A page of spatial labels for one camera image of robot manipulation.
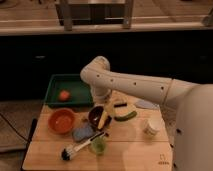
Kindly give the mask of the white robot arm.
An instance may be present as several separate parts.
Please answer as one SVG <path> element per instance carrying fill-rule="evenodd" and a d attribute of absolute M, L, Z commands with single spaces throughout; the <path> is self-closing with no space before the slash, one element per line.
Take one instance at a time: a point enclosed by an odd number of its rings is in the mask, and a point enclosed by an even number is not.
<path fill-rule="evenodd" d="M 103 56 L 83 67 L 80 77 L 96 101 L 117 90 L 175 110 L 172 171 L 213 171 L 213 84 L 112 72 Z"/>

